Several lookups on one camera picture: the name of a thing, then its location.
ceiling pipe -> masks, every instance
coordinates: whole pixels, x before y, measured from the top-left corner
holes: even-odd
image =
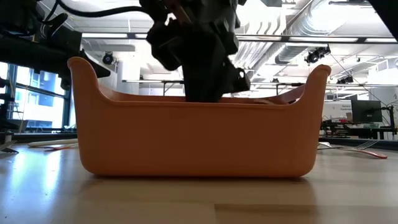
[[[370,6],[372,5],[368,1],[354,0],[354,1],[330,1],[329,5],[336,6]]]
[[[251,22],[248,24],[248,31],[246,34],[257,34],[259,27],[257,27],[258,23],[257,22]],[[234,64],[237,67],[242,67],[243,66],[243,59],[245,56],[249,53],[249,51],[252,49],[252,44],[253,43],[243,43],[243,46],[240,48],[240,50],[237,52],[235,59],[234,59]]]
[[[294,15],[294,17],[291,18],[290,21],[288,21],[288,23],[286,24],[286,29],[288,29],[290,26],[292,26],[292,24],[297,20],[297,18],[299,18],[299,16],[301,16],[301,14],[303,14],[303,12],[304,12],[308,7],[311,6],[311,3],[312,3],[312,2],[313,2],[313,0],[309,0],[309,1],[306,3],[306,5],[305,5],[303,8],[301,8],[301,10],[299,10],[299,12],[298,12],[296,15]]]
[[[249,25],[249,31],[248,34],[258,34],[260,30],[262,30],[262,27],[267,26],[265,22],[251,22]],[[246,47],[243,49],[242,54],[240,55],[239,58],[236,58],[236,61],[238,63],[239,67],[244,67],[244,61],[247,59],[248,56],[250,56],[251,53],[253,53],[256,49],[256,43],[251,42],[246,45]]]
[[[183,80],[122,80],[122,82],[128,83],[179,83],[183,84]],[[260,85],[260,86],[292,86],[297,87],[303,85],[304,83],[251,83],[251,85]],[[384,85],[384,84],[326,84],[326,87],[347,87],[347,88],[355,88],[355,87],[370,87],[370,88],[398,88],[398,85]]]
[[[329,0],[310,1],[306,8],[296,17],[291,26],[284,32],[285,35],[329,35],[347,21],[347,15],[336,17],[330,12]],[[286,65],[296,56],[306,51],[308,47],[286,46],[283,43],[274,43],[256,62],[253,69],[258,71],[264,63],[275,62]]]
[[[244,34],[249,34],[250,32],[251,32],[251,26],[250,24],[246,24],[244,26]],[[234,64],[237,64],[238,61],[240,61],[240,59],[242,58],[242,54],[247,49],[248,45],[250,45],[249,42],[242,42],[242,44],[239,43],[239,50],[236,53],[235,58],[233,60]]]
[[[350,94],[350,95],[346,95],[346,96],[340,96],[337,99],[345,99],[345,98],[348,98],[348,97],[351,97],[351,96],[362,95],[362,94],[365,94],[367,92],[368,91],[362,91],[361,93],[354,93],[354,94]]]
[[[283,14],[283,11],[280,12],[279,17],[276,22],[271,22],[271,27],[267,30],[267,35],[279,35],[286,29],[286,15]],[[249,59],[248,67],[252,68],[253,65],[267,52],[268,48],[272,45],[272,43],[264,43],[262,46],[258,47],[258,51],[252,54],[252,57]]]
[[[275,29],[273,26],[273,22],[263,22],[263,26],[259,30],[259,34],[265,34],[267,30],[272,29]],[[252,51],[251,54],[247,58],[245,58],[243,67],[249,68],[248,65],[250,64],[250,61],[253,59],[253,57],[258,55],[266,46],[266,43],[257,42],[254,46],[254,51]]]

wooden table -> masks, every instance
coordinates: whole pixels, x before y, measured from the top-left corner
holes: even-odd
[[[398,156],[320,151],[301,179],[104,179],[78,150],[0,155],[0,223],[398,222]]]

ceiling light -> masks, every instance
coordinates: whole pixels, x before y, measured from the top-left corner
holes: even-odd
[[[122,82],[128,83],[162,83],[160,80],[122,80]]]
[[[137,39],[145,39],[147,38],[147,34],[135,34]]]
[[[282,37],[273,37],[266,35],[247,35],[247,34],[239,34],[236,35],[236,38],[240,41],[250,40],[250,41],[280,41]]]
[[[396,43],[397,40],[395,40],[394,38],[367,38],[365,42]]]
[[[327,47],[328,44],[286,43],[288,47]]]
[[[382,56],[384,59],[398,58],[398,55]]]
[[[127,34],[106,34],[106,33],[84,33],[81,35],[83,38],[127,38]]]
[[[290,41],[311,41],[311,42],[356,42],[358,38],[354,37],[291,37]]]
[[[395,87],[398,85],[383,85],[383,84],[326,84],[326,86],[335,86],[335,87]]]

ceiling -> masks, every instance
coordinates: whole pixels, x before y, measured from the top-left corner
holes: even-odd
[[[121,6],[139,6],[138,0],[63,0],[68,6],[80,11],[99,11]],[[308,3],[308,0],[297,0],[295,6],[282,9],[266,7],[261,0],[248,0],[244,7],[238,7],[237,14],[242,22],[242,28],[236,33],[239,34],[281,34],[294,16]],[[54,0],[43,0],[40,2],[46,13],[52,8]],[[62,9],[57,9],[56,14],[62,13]],[[355,10],[342,9],[342,14],[350,14],[347,21],[334,30],[330,35],[342,36],[383,36],[391,37],[387,27],[380,20],[379,16],[372,8],[355,8]],[[153,22],[150,17],[141,12],[129,12],[108,16],[104,18],[82,18],[71,15],[67,20],[66,26],[80,32],[147,32]],[[113,51],[123,51],[132,49],[141,58],[141,75],[163,75],[163,79],[168,79],[168,74],[161,64],[150,54],[150,45],[144,40],[83,40],[84,48],[91,54],[98,56],[104,55],[104,49],[114,49]],[[235,57],[240,57],[247,43],[240,43],[240,51],[233,56],[233,62],[238,64]],[[256,50],[246,56],[248,60],[260,59],[267,52],[270,44],[264,47],[263,52]],[[287,66],[265,63],[255,71],[254,82],[269,82],[277,77],[280,82],[304,82],[306,77],[318,64],[327,64],[332,67],[332,77],[339,77],[345,70],[354,69],[358,80],[366,82],[369,67],[375,66],[382,61],[383,57],[398,58],[398,45],[362,45],[362,44],[330,44],[331,55],[327,55],[318,63],[307,65],[303,60],[306,52],[296,56]],[[332,78],[330,83],[335,83],[336,78]]]

black cable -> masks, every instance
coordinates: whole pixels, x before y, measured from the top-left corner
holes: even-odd
[[[52,26],[46,31],[46,37],[52,37],[56,31],[61,28],[62,24],[68,19],[68,14],[61,13],[54,18]]]
[[[36,18],[37,22],[39,22],[43,25],[51,25],[53,23],[53,20],[51,20],[51,21],[42,20],[42,18],[40,18],[39,13],[35,10],[33,10],[32,13],[33,13],[33,16]]]
[[[111,15],[124,13],[124,12],[144,12],[144,13],[146,13],[144,8],[140,7],[140,6],[119,7],[119,8],[115,8],[115,9],[108,9],[108,10],[103,10],[103,11],[98,11],[98,12],[82,12],[82,11],[70,8],[65,3],[63,3],[62,0],[56,0],[56,2],[65,11],[67,11],[67,12],[73,14],[73,15],[81,16],[81,17],[89,17],[89,18],[111,16]]]
[[[44,22],[47,22],[52,17],[52,15],[55,13],[55,10],[57,10],[57,7],[58,7],[58,1],[55,1],[50,13],[44,19]]]
[[[393,104],[393,103],[397,103],[397,102],[398,102],[398,100],[395,100],[395,101],[393,101],[393,102],[387,104],[387,106],[389,106],[389,105],[391,105],[391,104]]]

